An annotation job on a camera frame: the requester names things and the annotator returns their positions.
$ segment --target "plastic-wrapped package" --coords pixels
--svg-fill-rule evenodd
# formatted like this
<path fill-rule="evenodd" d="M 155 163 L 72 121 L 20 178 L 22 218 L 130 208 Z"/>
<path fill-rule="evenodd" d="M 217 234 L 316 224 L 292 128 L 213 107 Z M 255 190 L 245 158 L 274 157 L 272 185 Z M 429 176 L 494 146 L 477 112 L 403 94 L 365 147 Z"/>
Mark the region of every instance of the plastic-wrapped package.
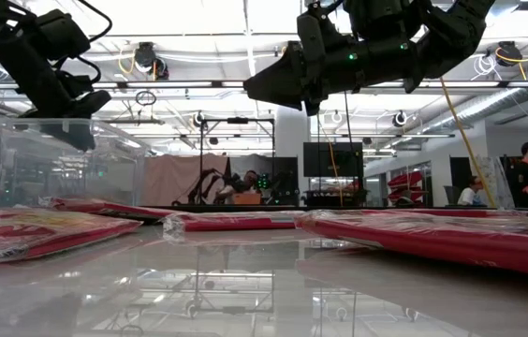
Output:
<path fill-rule="evenodd" d="M 528 212 L 313 211 L 297 221 L 330 239 L 528 273 Z"/>
<path fill-rule="evenodd" d="M 58 211 L 87 212 L 143 221 L 159 220 L 167 215 L 176 213 L 170 210 L 125 206 L 99 199 L 47 198 L 43 204 Z"/>
<path fill-rule="evenodd" d="M 140 225 L 139 221 L 81 212 L 0 209 L 0 262 L 45 256 L 100 242 Z"/>
<path fill-rule="evenodd" d="M 182 237 L 179 237 L 179 232 L 173 231 L 172 234 L 165 232 L 164 240 L 191 246 L 274 244 L 319 238 L 299 229 L 185 232 Z"/>
<path fill-rule="evenodd" d="M 192 231 L 293 229 L 295 218 L 303 212 L 214 212 L 175 213 L 162 222 L 169 235 L 182 236 Z"/>

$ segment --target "box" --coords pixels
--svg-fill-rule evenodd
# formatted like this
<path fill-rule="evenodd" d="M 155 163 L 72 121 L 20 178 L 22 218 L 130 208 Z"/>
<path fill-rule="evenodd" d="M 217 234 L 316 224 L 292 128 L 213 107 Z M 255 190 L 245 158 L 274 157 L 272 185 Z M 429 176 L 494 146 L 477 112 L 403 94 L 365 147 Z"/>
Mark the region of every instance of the box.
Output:
<path fill-rule="evenodd" d="M 147 151 L 99 121 L 0 120 L 0 207 L 38 206 L 49 197 L 139 205 Z"/>
<path fill-rule="evenodd" d="M 259 193 L 235 193 L 233 195 L 235 205 L 259 205 L 261 201 L 262 195 Z"/>

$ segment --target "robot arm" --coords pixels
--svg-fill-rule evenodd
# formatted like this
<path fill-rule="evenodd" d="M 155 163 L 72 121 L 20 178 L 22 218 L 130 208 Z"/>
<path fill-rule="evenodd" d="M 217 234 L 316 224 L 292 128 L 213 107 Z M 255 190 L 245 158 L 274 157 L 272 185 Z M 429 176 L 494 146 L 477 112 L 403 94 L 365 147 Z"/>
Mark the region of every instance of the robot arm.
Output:
<path fill-rule="evenodd" d="M 431 0 L 345 0 L 353 35 L 339 34 L 329 15 L 339 4 L 308 6 L 298 17 L 301 42 L 243 87 L 250 98 L 316 115 L 330 94 L 404 79 L 407 93 L 422 79 L 438 78 L 465 60 L 482 38 L 494 0 L 456 0 L 447 11 Z M 428 29 L 418 41 L 420 27 Z"/>
<path fill-rule="evenodd" d="M 35 106 L 21 117 L 90 119 L 110 101 L 107 92 L 94 92 L 93 84 L 100 79 L 99 68 L 81 57 L 89 49 L 90 40 L 69 14 L 53 10 L 38 17 L 23 7 L 0 0 L 0 64 L 19 84 L 19 93 L 27 95 Z M 78 58 L 93 67 L 97 76 L 91 80 L 89 76 L 73 76 L 61 70 L 68 58 Z M 90 94 L 76 99 L 85 93 Z M 45 131 L 80 150 L 94 147 L 89 130 L 76 130 L 84 135 L 81 139 L 79 133 L 73 138 L 56 129 Z"/>

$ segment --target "metal frame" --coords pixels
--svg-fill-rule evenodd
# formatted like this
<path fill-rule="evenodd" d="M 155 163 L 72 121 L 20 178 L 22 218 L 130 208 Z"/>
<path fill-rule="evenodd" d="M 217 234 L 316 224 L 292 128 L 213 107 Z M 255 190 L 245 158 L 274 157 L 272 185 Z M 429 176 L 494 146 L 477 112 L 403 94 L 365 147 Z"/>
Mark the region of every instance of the metal frame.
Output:
<path fill-rule="evenodd" d="M 272 139 L 272 177 L 274 177 L 274 158 L 276 157 L 276 143 L 275 143 L 275 126 L 274 126 L 274 119 L 273 118 L 226 118 L 226 119 L 220 119 L 220 118 L 204 118 L 201 121 L 201 124 L 199 126 L 199 175 L 201 176 L 201 173 L 204 170 L 204 139 L 207 138 L 207 136 L 221 123 L 227 123 L 227 124 L 249 124 L 249 123 L 256 123 L 261 127 L 264 132 Z M 213 123 L 213 125 L 209 128 L 209 130 L 204 134 L 204 125 L 208 122 Z M 272 133 L 268 132 L 264 125 L 262 123 L 270 123 L 272 125 Z M 235 138 L 241 138 L 242 135 L 234 135 Z M 199 186 L 199 195 L 201 196 L 202 193 L 202 187 Z M 199 199 L 199 204 L 203 205 L 203 199 Z"/>
<path fill-rule="evenodd" d="M 445 81 L 445 85 L 451 90 L 474 90 L 475 92 L 494 92 L 503 89 L 524 88 L 528 89 L 528 81 Z M 104 81 L 94 84 L 96 90 L 124 90 L 124 89 L 208 89 L 208 88 L 243 88 L 242 81 Z M 370 85 L 369 90 L 403 89 L 402 81 L 387 81 L 380 84 Z M 0 83 L 0 90 L 16 90 L 19 85 L 11 83 Z M 440 91 L 441 82 L 437 80 L 423 81 L 416 89 L 418 91 L 435 90 Z"/>

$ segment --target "wall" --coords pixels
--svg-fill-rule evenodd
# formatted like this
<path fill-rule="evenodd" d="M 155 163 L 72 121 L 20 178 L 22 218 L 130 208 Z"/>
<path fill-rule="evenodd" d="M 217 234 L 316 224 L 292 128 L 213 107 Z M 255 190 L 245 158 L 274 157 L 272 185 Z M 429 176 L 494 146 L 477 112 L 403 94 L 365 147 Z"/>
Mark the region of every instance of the wall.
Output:
<path fill-rule="evenodd" d="M 472 128 L 465 130 L 466 136 L 475 154 L 488 155 L 485 122 L 480 121 Z M 433 171 L 433 204 L 435 207 L 447 205 L 447 195 L 443 186 L 451 185 L 450 156 L 468 156 L 465 144 L 459 131 L 454 131 L 455 138 L 429 139 L 422 146 L 420 152 L 398 152 L 396 158 L 376 160 L 366 164 L 364 176 L 370 177 L 377 174 L 413 166 L 430 161 Z"/>
<path fill-rule="evenodd" d="M 310 141 L 310 119 L 305 112 L 279 107 L 275 115 L 276 156 L 297 157 L 300 191 L 307 191 L 309 179 L 303 176 L 303 143 Z"/>
<path fill-rule="evenodd" d="M 519 112 L 505 111 L 504 114 Z M 528 141 L 528 117 L 506 125 L 487 122 L 489 156 L 521 155 L 521 146 Z"/>

